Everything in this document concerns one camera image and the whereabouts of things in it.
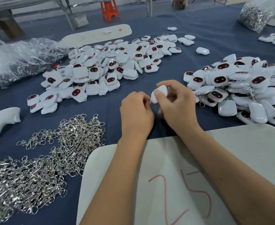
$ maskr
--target plastic bag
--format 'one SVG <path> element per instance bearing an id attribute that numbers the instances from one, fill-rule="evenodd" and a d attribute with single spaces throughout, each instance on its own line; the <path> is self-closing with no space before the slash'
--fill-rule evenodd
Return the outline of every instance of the plastic bag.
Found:
<path id="1" fill-rule="evenodd" d="M 238 20 L 247 28 L 260 33 L 273 17 L 274 9 L 275 0 L 249 0 L 243 6 Z"/>
<path id="2" fill-rule="evenodd" d="M 0 87 L 47 70 L 68 56 L 61 42 L 40 38 L 0 45 Z"/>

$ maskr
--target person's right arm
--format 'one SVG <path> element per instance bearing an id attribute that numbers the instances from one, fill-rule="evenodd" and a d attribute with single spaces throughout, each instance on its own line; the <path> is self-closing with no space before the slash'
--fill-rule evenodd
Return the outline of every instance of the person's right arm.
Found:
<path id="1" fill-rule="evenodd" d="M 190 89 L 175 80 L 157 87 L 161 85 L 169 87 L 169 96 L 155 90 L 160 113 L 204 168 L 239 223 L 275 225 L 275 185 L 200 128 Z"/>

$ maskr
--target white board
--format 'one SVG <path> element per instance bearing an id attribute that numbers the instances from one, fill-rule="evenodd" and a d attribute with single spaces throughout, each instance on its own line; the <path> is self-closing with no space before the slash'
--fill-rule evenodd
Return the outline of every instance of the white board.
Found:
<path id="1" fill-rule="evenodd" d="M 107 30 L 111 31 L 109 34 L 104 34 Z M 93 43 L 103 41 L 114 41 L 132 34 L 131 27 L 128 24 L 121 24 L 91 31 L 80 32 L 72 35 L 67 35 L 62 39 L 64 46 L 73 48 L 76 46 L 82 47 Z"/>
<path id="2" fill-rule="evenodd" d="M 275 127 L 254 124 L 208 133 L 275 184 Z M 116 146 L 100 147 L 87 160 L 80 189 L 77 225 L 107 171 Z M 147 140 L 138 173 L 134 224 L 236 224 L 205 173 L 199 172 L 201 170 L 178 136 Z"/>

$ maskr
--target blue fabric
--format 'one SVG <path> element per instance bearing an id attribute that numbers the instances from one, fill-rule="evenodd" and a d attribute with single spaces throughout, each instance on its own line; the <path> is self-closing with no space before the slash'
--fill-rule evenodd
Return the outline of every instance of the blue fabric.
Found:
<path id="1" fill-rule="evenodd" d="M 177 43 L 182 49 L 181 54 L 173 54 L 162 58 L 159 71 L 155 73 L 143 73 L 134 80 L 120 81 L 119 89 L 107 93 L 105 96 L 89 96 L 86 102 L 78 103 L 74 99 L 65 99 L 59 103 L 56 112 L 41 115 L 40 112 L 30 113 L 26 104 L 26 98 L 31 94 L 41 94 L 44 88 L 40 83 L 43 77 L 37 76 L 18 82 L 7 89 L 0 90 L 0 110 L 8 107 L 21 108 L 22 122 L 15 125 L 7 125 L 0 134 L 0 161 L 10 155 L 14 159 L 21 159 L 28 155 L 35 158 L 49 153 L 52 145 L 36 147 L 33 150 L 25 150 L 16 146 L 20 140 L 27 140 L 31 135 L 41 129 L 57 128 L 62 119 L 69 119 L 76 114 L 87 114 L 91 119 L 94 114 L 99 114 L 100 121 L 106 123 L 104 139 L 107 144 L 115 144 L 121 137 L 121 116 L 119 108 L 121 101 L 132 91 L 144 91 L 150 95 L 155 89 L 156 83 L 162 80 L 175 79 L 185 84 L 183 74 L 186 71 L 196 71 L 205 65 L 210 65 L 222 60 L 225 56 L 235 53 L 237 57 L 253 56 L 275 63 L 275 46 L 258 41 L 261 35 L 252 32 L 236 22 L 242 5 L 216 7 L 194 12 L 178 12 L 175 15 L 162 15 L 159 17 L 142 18 L 127 23 L 132 28 L 132 35 L 124 40 L 132 41 L 144 35 L 155 37 L 167 31 L 168 26 L 178 28 L 174 34 L 183 37 L 186 34 L 196 36 L 195 44 L 184 46 Z M 275 27 L 267 26 L 262 34 L 275 33 Z M 65 35 L 56 34 L 54 39 L 62 39 Z M 210 50 L 207 56 L 195 52 L 197 47 Z M 217 113 L 217 107 L 200 108 L 196 105 L 197 119 L 204 130 L 220 129 L 243 125 L 236 117 L 221 117 Z M 158 106 L 153 106 L 157 113 Z M 149 139 L 173 136 L 175 133 L 161 118 L 155 120 L 154 128 Z M 23 213 L 14 214 L 6 224 L 8 225 L 53 225 L 75 224 L 81 177 L 66 177 L 68 194 L 65 198 L 57 197 L 49 206 L 39 210 L 36 215 Z"/>

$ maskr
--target red stool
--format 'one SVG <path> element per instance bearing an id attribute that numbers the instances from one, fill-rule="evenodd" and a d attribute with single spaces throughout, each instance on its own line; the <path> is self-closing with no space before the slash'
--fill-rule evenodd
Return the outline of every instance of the red stool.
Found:
<path id="1" fill-rule="evenodd" d="M 111 17 L 115 16 L 115 15 L 117 15 L 118 18 L 120 18 L 118 8 L 117 8 L 116 2 L 114 0 L 113 0 L 113 4 L 114 4 L 115 8 L 113 8 L 111 1 L 104 1 L 104 7 L 105 7 L 105 11 L 104 11 L 103 2 L 101 2 L 101 10 L 102 10 L 103 20 L 105 20 L 105 17 L 106 17 L 108 21 L 111 21 Z"/>

